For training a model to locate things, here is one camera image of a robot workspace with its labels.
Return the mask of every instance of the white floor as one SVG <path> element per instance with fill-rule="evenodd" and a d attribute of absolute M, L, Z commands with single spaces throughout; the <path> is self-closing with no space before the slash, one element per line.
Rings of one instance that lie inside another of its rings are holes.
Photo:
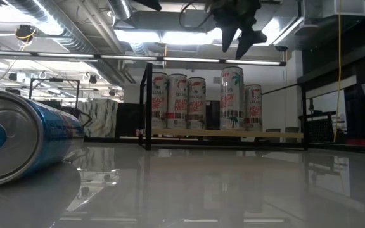
<path fill-rule="evenodd" d="M 85 146 L 0 187 L 0 227 L 365 227 L 364 154 Z"/>

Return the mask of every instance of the tall can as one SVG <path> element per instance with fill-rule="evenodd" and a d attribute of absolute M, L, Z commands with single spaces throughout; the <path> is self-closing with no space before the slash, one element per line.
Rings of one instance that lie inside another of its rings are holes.
<path fill-rule="evenodd" d="M 169 76 L 169 96 L 167 105 L 167 128 L 187 128 L 187 75 L 172 74 Z"/>
<path fill-rule="evenodd" d="M 263 131 L 263 114 L 260 85 L 246 85 L 245 126 L 247 131 Z"/>
<path fill-rule="evenodd" d="M 221 73 L 221 130 L 244 129 L 243 69 L 227 67 Z"/>
<path fill-rule="evenodd" d="M 188 129 L 206 129 L 206 89 L 204 78 L 188 79 Z"/>
<path fill-rule="evenodd" d="M 0 184 L 64 159 L 83 141 L 74 116 L 0 91 Z"/>
<path fill-rule="evenodd" d="M 167 89 L 168 76 L 162 72 L 153 72 L 153 89 L 151 90 L 151 126 L 164 129 L 167 127 Z"/>

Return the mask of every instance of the wooden shelf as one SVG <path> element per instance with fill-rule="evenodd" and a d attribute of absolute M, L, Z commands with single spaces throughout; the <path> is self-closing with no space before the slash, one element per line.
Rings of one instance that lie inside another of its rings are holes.
<path fill-rule="evenodd" d="M 282 137 L 297 138 L 304 137 L 303 133 L 280 133 L 280 132 L 248 132 L 235 130 L 190 130 L 190 129 L 152 129 L 151 134 L 162 134 L 172 136 L 226 136 L 226 137 Z"/>

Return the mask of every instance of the yellow cable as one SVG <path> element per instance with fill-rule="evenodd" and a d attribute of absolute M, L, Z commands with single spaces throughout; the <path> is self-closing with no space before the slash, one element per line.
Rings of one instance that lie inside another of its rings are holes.
<path fill-rule="evenodd" d="M 333 142 L 336 142 L 337 137 L 337 125 L 339 118 L 339 98 L 340 98 L 340 82 L 342 81 L 342 0 L 339 0 L 339 14 L 338 14 L 338 30 L 339 30 L 339 79 L 337 87 L 337 105 L 336 105 L 336 125 L 335 125 L 335 135 L 333 137 Z"/>
<path fill-rule="evenodd" d="M 18 39 L 29 39 L 31 36 L 33 36 L 35 33 L 36 33 L 36 29 L 32 32 L 32 34 L 30 34 L 30 35 L 26 35 L 26 36 L 24 36 L 24 37 L 19 37 L 19 36 L 17 36 L 16 35 L 16 31 L 17 31 L 17 29 L 15 30 L 15 36 L 16 36 L 16 38 L 18 38 Z"/>

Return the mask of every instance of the hanging cable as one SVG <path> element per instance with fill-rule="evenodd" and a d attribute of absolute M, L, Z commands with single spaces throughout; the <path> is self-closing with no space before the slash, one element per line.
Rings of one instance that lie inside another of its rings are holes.
<path fill-rule="evenodd" d="M 23 45 L 20 49 L 19 49 L 19 51 L 23 51 L 24 49 L 25 49 L 25 47 L 27 47 L 28 45 L 28 41 L 29 41 L 29 39 L 30 39 L 30 37 L 27 37 L 26 38 L 27 40 L 26 40 L 26 43 L 25 43 L 25 45 Z M 8 67 L 8 69 L 6 69 L 6 71 L 4 72 L 4 74 L 0 77 L 0 81 L 6 76 L 6 74 L 11 70 L 11 68 L 13 67 L 13 65 L 16 63 L 16 61 L 17 61 L 18 59 L 15 59 L 12 63 L 11 63 L 11 65 Z"/>
<path fill-rule="evenodd" d="M 339 0 L 339 14 L 338 14 L 338 32 L 339 32 L 339 49 L 338 49 L 338 58 L 339 58 L 339 78 L 338 78 L 338 87 L 337 87 L 337 105 L 336 105 L 336 125 L 335 125 L 335 135 L 333 136 L 333 142 L 336 142 L 337 137 L 337 125 L 339 119 L 339 98 L 340 98 L 340 83 L 342 81 L 342 0 Z"/>

